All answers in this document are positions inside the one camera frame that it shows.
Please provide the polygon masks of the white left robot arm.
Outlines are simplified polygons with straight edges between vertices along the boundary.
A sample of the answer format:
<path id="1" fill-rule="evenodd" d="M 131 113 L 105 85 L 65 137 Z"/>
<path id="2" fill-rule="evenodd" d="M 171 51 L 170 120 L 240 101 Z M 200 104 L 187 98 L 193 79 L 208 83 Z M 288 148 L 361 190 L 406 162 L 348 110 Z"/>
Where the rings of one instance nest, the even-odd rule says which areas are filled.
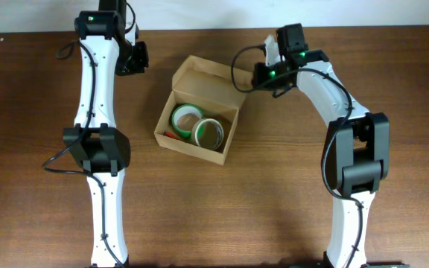
<path id="1" fill-rule="evenodd" d="M 92 202 L 94 242 L 91 267 L 128 267 L 122 223 L 122 186 L 130 163 L 130 142 L 114 113 L 117 76 L 144 72 L 147 47 L 140 42 L 127 1 L 100 1 L 74 21 L 82 59 L 80 102 L 63 141 L 86 177 Z"/>

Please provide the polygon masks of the brown cardboard box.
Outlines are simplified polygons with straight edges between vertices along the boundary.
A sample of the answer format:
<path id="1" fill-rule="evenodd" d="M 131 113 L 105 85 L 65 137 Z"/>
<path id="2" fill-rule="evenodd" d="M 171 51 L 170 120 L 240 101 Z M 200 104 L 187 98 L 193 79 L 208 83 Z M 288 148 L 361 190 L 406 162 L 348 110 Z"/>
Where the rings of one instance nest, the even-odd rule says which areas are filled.
<path id="1" fill-rule="evenodd" d="M 229 66 L 191 55 L 172 77 L 171 93 L 154 130 L 156 141 L 161 147 L 223 165 L 245 98 L 246 95 L 232 85 Z M 221 123 L 224 139 L 217 150 L 198 147 L 191 143 L 191 137 L 180 138 L 175 132 L 171 114 L 186 103 L 200 107 L 204 118 L 213 118 Z M 164 132 L 173 133 L 182 141 L 164 136 Z"/>

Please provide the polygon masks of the green tape roll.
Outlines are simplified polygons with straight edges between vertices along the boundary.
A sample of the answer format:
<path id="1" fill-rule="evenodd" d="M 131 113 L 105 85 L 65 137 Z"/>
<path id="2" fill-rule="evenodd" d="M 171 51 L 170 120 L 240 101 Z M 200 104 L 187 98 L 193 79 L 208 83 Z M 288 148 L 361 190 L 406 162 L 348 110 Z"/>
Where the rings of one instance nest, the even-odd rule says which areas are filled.
<path id="1" fill-rule="evenodd" d="M 204 118 L 202 109 L 193 104 L 178 106 L 171 114 L 171 123 L 180 138 L 190 138 L 194 125 Z"/>

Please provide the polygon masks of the orange utility knife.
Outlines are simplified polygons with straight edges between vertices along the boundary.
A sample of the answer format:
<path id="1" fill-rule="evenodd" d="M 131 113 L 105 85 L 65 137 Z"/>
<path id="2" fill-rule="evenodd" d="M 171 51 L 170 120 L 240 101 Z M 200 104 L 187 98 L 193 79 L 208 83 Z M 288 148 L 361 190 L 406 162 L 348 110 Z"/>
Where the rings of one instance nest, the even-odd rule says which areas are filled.
<path id="1" fill-rule="evenodd" d="M 172 139 L 178 140 L 178 141 L 182 141 L 178 136 L 176 136 L 175 134 L 170 133 L 170 132 L 164 132 L 164 133 L 163 133 L 163 135 L 164 135 L 164 136 L 167 136 L 167 137 L 169 137 L 169 138 L 172 138 Z"/>

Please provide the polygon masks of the beige masking tape roll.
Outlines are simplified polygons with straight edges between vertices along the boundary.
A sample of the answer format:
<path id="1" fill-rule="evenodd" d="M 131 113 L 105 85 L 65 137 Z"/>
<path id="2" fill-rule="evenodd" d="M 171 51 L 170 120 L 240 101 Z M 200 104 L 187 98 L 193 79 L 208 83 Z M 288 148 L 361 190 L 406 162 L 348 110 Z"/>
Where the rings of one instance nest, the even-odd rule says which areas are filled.
<path id="1" fill-rule="evenodd" d="M 223 143 L 224 129 L 213 118 L 203 118 L 191 130 L 191 143 L 207 150 L 217 150 Z"/>

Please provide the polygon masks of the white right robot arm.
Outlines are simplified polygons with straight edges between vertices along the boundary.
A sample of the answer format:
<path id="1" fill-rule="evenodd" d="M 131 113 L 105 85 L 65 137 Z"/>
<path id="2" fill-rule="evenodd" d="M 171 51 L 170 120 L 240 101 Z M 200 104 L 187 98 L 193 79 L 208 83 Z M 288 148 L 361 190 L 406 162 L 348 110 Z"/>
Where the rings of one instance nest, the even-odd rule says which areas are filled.
<path id="1" fill-rule="evenodd" d="M 254 90 L 278 98 L 297 88 L 314 105 L 327 133 L 321 176 L 333 197 L 331 238 L 324 267 L 367 267 L 364 249 L 369 209 L 389 170 L 390 123 L 359 104 L 334 73 L 321 50 L 311 50 L 301 24 L 285 25 L 260 47 Z"/>

